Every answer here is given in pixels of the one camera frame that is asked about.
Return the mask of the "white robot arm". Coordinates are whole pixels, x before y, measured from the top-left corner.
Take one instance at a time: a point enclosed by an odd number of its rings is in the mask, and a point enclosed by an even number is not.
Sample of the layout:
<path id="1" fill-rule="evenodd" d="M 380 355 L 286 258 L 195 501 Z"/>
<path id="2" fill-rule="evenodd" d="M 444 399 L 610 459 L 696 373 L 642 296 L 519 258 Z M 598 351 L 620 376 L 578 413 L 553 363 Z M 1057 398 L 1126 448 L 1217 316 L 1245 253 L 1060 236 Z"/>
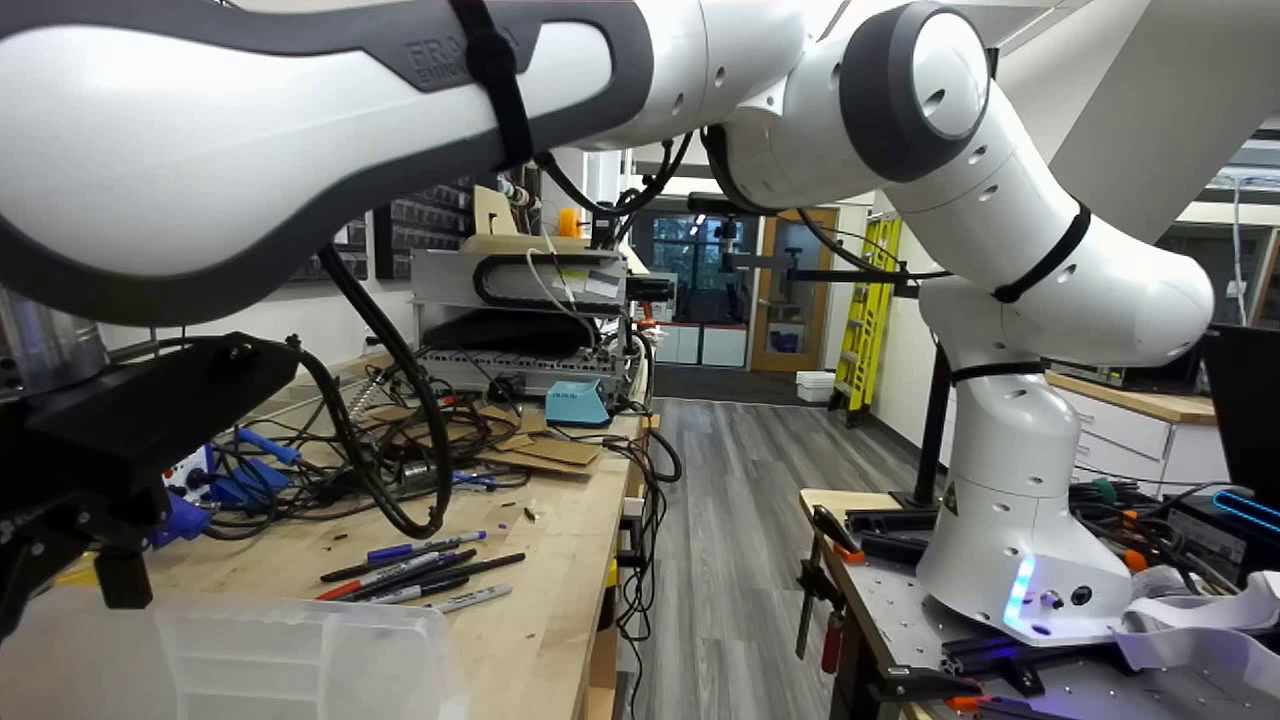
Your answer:
<path id="1" fill-rule="evenodd" d="M 359 214 L 564 144 L 696 134 L 751 209 L 885 193 L 959 376 L 923 592 L 1033 650 L 1154 599 L 1068 512 L 1045 373 L 1170 359 L 1210 286 L 1052 176 L 946 0 L 0 0 L 0 103 L 4 282 L 107 324 L 233 316 Z"/>

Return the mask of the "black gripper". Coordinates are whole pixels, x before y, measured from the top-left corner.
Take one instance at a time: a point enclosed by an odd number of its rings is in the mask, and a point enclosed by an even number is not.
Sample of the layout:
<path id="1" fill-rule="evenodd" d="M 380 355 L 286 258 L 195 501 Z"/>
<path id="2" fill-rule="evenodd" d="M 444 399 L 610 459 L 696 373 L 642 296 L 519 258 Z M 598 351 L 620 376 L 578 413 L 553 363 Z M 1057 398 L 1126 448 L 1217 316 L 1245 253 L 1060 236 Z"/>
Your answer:
<path id="1" fill-rule="evenodd" d="M 300 348 L 195 335 L 150 359 L 0 408 L 0 635 L 85 553 L 107 608 L 146 608 L 143 539 L 162 472 L 277 398 Z"/>

